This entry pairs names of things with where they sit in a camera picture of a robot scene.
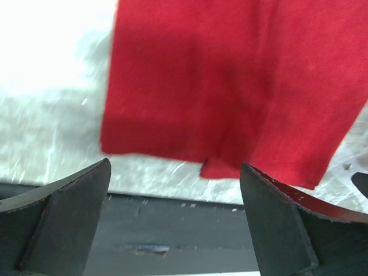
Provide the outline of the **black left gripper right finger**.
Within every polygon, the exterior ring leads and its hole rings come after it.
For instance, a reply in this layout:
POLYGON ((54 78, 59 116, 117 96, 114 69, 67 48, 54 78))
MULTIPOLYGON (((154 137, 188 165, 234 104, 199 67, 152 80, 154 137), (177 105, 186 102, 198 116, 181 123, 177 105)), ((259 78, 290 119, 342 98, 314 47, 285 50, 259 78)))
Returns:
POLYGON ((367 214, 342 208, 257 168, 240 188, 261 275, 367 275, 367 214))

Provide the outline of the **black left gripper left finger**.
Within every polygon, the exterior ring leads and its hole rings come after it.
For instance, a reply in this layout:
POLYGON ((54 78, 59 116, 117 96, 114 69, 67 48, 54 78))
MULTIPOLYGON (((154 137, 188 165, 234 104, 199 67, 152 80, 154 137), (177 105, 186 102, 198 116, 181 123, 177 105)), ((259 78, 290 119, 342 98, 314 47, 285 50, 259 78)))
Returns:
POLYGON ((44 186, 1 183, 1 275, 82 275, 110 177, 102 159, 44 186))

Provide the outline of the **dark red t shirt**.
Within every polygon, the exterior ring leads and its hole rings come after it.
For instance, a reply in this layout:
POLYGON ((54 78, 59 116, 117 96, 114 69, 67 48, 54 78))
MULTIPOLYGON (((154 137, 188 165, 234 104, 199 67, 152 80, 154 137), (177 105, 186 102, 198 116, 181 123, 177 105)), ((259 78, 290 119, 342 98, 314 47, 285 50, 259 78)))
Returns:
POLYGON ((313 189, 366 101, 366 1, 120 1, 101 149, 313 189))

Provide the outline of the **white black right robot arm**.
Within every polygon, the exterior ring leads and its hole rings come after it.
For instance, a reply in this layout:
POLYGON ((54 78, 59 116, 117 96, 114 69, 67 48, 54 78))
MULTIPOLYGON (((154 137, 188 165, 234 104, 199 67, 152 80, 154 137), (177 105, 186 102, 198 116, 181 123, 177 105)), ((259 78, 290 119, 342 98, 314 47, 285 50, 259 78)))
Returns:
POLYGON ((362 172, 356 172, 351 177, 352 183, 355 187, 368 198, 368 174, 362 172))

